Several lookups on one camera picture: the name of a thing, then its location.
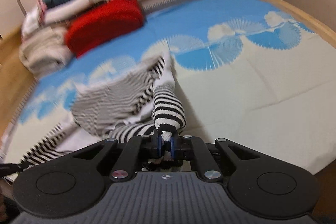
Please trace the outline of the black white striped hooded garment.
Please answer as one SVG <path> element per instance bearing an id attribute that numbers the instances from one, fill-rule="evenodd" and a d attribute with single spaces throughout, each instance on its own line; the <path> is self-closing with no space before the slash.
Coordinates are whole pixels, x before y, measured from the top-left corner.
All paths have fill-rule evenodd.
<path id="1" fill-rule="evenodd" d="M 168 52 L 140 62 L 112 81 L 83 86 L 71 112 L 22 157 L 23 169 L 57 159 L 93 142 L 158 134 L 161 145 L 186 127 Z"/>

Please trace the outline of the wooden bed headboard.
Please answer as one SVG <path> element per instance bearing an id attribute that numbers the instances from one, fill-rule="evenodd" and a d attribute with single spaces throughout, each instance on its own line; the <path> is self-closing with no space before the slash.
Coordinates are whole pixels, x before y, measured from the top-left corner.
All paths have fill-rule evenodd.
<path id="1" fill-rule="evenodd" d="M 1 135 L 18 117 L 37 84 L 19 59 L 21 43 L 20 28 L 1 40 Z"/>

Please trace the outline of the blue white patterned bed sheet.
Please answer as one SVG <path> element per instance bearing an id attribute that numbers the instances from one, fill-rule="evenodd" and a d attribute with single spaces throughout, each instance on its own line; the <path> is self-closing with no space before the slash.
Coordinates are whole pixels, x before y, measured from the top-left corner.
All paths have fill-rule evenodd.
<path id="1" fill-rule="evenodd" d="M 171 55 L 185 133 L 236 143 L 317 173 L 335 160 L 335 48 L 260 0 L 194 0 L 151 14 L 39 81 L 1 160 L 18 162 L 60 121 L 82 87 Z"/>

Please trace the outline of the cream folded blanket lower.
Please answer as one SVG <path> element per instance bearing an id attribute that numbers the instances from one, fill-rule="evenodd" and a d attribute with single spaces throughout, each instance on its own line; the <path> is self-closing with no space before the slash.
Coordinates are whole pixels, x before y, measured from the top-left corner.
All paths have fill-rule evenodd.
<path id="1" fill-rule="evenodd" d="M 19 59 L 37 78 L 64 68 L 73 54 L 65 44 L 65 27 L 47 27 L 25 40 L 19 47 Z"/>

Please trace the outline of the cream folded blanket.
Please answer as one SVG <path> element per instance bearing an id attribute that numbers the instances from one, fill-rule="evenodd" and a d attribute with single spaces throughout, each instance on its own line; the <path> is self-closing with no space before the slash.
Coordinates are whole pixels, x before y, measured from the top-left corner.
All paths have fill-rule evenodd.
<path id="1" fill-rule="evenodd" d="M 62 23 L 68 20 L 58 9 L 46 10 L 42 19 L 39 12 L 38 7 L 34 6 L 32 10 L 26 14 L 21 27 L 21 37 L 23 40 L 28 39 L 45 26 Z"/>
<path id="2" fill-rule="evenodd" d="M 25 40 L 19 47 L 19 59 L 37 78 L 64 68 L 73 54 L 65 44 L 65 27 L 47 27 Z"/>

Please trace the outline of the cream folded blanket upper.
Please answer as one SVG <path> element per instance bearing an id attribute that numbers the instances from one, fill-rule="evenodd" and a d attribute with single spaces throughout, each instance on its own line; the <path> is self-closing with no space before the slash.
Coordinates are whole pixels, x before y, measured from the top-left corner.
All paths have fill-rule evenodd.
<path id="1" fill-rule="evenodd" d="M 26 14 L 21 27 L 21 37 L 23 40 L 28 39 L 45 26 L 62 23 L 68 20 L 58 9 L 46 10 L 42 19 L 39 12 L 38 7 L 34 6 L 32 10 Z"/>

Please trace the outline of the red folded blanket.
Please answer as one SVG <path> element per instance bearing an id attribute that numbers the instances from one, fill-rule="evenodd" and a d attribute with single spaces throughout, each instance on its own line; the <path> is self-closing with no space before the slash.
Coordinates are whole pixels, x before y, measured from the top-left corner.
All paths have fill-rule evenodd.
<path id="1" fill-rule="evenodd" d="M 80 57 L 97 46 L 141 28 L 144 16 L 138 0 L 110 0 L 73 21 L 64 41 Z"/>

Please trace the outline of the wooden bed frame edge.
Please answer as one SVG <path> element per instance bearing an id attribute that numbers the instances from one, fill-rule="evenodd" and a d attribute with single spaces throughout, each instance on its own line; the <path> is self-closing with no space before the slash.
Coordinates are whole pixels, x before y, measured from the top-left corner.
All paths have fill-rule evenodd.
<path id="1" fill-rule="evenodd" d="M 296 20 L 304 23 L 308 28 L 312 31 L 316 32 L 323 40 L 328 42 L 333 48 L 336 46 L 336 36 L 335 31 L 333 31 L 330 27 L 315 19 L 315 17 L 309 15 L 308 13 L 302 11 L 301 9 L 291 5 L 290 3 L 283 0 L 261 0 L 265 2 L 269 2 L 282 11 L 287 12 L 291 16 L 293 16 Z"/>

